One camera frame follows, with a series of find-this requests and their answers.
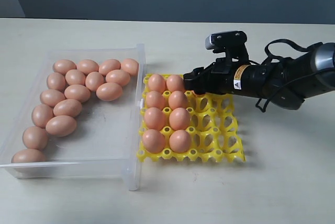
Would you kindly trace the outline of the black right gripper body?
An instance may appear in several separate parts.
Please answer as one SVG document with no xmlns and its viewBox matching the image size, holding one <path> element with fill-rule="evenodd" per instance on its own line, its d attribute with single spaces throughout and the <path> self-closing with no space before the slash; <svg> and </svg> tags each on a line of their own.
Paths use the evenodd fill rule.
<svg viewBox="0 0 335 224">
<path fill-rule="evenodd" d="M 251 65 L 251 62 L 232 61 L 226 58 L 217 58 L 206 68 L 194 71 L 204 71 L 208 74 L 207 88 L 212 94 L 232 94 L 242 90 L 241 72 Z"/>
</svg>

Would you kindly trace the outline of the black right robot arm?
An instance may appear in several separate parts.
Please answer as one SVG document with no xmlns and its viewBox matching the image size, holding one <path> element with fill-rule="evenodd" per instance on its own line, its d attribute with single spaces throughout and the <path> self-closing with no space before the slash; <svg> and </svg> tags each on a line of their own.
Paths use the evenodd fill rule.
<svg viewBox="0 0 335 224">
<path fill-rule="evenodd" d="M 208 67 L 199 67 L 183 75 L 186 90 L 234 94 L 264 100 L 256 107 L 265 112 L 269 103 L 297 110 L 305 99 L 334 91 L 334 43 L 315 43 L 302 48 L 282 40 L 303 53 L 299 58 L 281 57 L 266 51 L 261 64 L 252 64 L 244 43 L 227 45 L 214 52 L 226 55 Z"/>
</svg>

